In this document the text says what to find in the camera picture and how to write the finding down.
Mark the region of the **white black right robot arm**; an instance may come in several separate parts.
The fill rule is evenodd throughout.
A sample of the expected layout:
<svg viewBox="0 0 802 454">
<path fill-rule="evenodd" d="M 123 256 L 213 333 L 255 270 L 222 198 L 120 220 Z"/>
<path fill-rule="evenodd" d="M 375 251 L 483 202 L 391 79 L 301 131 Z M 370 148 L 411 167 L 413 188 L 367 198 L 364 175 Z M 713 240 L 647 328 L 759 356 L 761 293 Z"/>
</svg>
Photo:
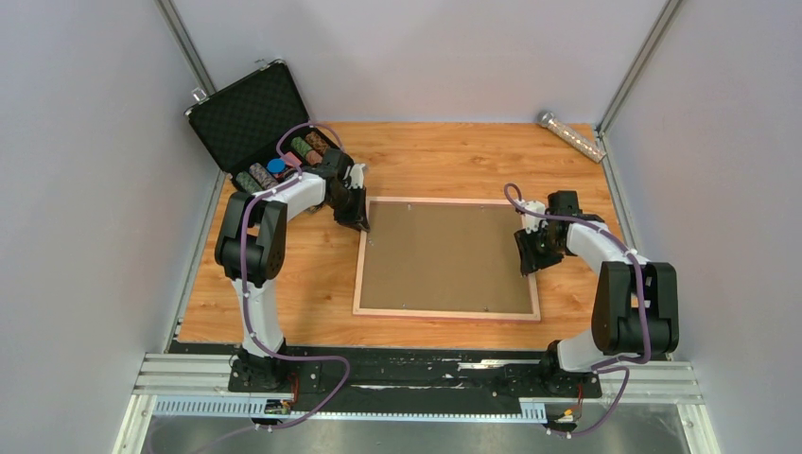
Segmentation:
<svg viewBox="0 0 802 454">
<path fill-rule="evenodd" d="M 547 201 L 525 201 L 508 183 L 504 195 L 523 226 L 514 233 L 520 272 L 530 276 L 578 257 L 598 278 L 589 328 L 549 347 L 540 369 L 546 391 L 564 394 L 578 373 L 601 373 L 628 362 L 645 364 L 670 354 L 680 341 L 678 277 L 668 262 L 653 261 L 627 246 L 598 215 L 586 213 L 574 191 Z"/>
</svg>

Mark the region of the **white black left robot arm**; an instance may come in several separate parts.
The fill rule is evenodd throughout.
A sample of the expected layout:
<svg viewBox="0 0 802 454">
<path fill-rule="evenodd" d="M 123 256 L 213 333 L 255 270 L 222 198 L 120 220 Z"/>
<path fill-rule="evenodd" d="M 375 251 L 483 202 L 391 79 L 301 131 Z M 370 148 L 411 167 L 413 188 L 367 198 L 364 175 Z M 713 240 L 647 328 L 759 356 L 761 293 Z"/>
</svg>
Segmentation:
<svg viewBox="0 0 802 454">
<path fill-rule="evenodd" d="M 215 260 L 239 300 L 244 327 L 239 364 L 268 391 L 282 389 L 289 379 L 275 289 L 286 259 L 288 224 L 309 208 L 327 205 L 337 224 L 369 232 L 366 171 L 346 152 L 329 148 L 321 163 L 294 170 L 275 187 L 237 192 L 228 201 Z"/>
</svg>

